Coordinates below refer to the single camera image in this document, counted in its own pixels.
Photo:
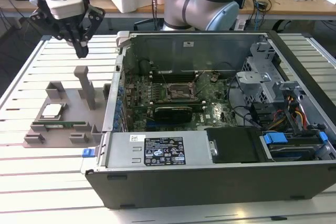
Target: blue drive bracket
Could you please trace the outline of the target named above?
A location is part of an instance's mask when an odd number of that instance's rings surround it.
[[[287,144],[288,140],[285,134],[281,132],[270,132],[264,136],[266,144]]]

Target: white sticker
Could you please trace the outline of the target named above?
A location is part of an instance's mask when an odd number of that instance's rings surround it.
[[[144,142],[146,135],[130,135],[130,142]]]
[[[183,47],[194,47],[194,42],[193,41],[183,42]]]

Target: blue tab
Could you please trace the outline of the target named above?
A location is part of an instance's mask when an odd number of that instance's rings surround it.
[[[90,149],[90,148],[87,148],[87,149],[84,149],[83,152],[82,152],[82,157],[86,158],[86,157],[94,157],[95,155],[95,149]]]
[[[265,135],[265,136],[264,136],[264,140],[265,140],[266,144],[271,144],[271,143],[272,143],[272,140],[269,139],[269,136],[268,136],[268,135]]]
[[[266,144],[287,144],[288,140],[282,132],[270,132],[264,136]]]
[[[328,141],[328,136],[325,134],[325,132],[321,131],[321,132],[319,133],[319,135],[320,135],[320,138],[322,139],[322,141],[323,141],[324,143],[326,143],[326,142]]]

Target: aluminum profile table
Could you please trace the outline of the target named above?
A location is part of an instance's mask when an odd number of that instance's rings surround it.
[[[304,42],[303,37],[296,37]],[[119,211],[105,208],[81,173],[87,162],[95,162],[89,158],[83,163],[81,148],[22,147],[23,137],[47,96],[44,89],[49,81],[62,81],[65,88],[79,88],[73,70],[87,65],[88,77],[95,87],[110,82],[117,56],[116,37],[95,36],[89,47],[89,56],[78,60],[74,49],[64,41],[41,41],[0,99],[1,223],[273,223],[276,219],[284,219],[284,224],[336,222],[336,186],[312,200]],[[284,186],[290,186],[290,178],[284,181]],[[204,187],[210,194],[216,193],[210,184]]]
[[[280,34],[280,37],[330,100],[336,104],[335,58],[313,38],[306,38],[301,34]],[[290,80],[295,79],[284,63],[281,64],[281,68]]]

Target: power supply label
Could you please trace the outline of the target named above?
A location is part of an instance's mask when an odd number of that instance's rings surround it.
[[[182,137],[145,138],[144,163],[152,165],[185,165]]]

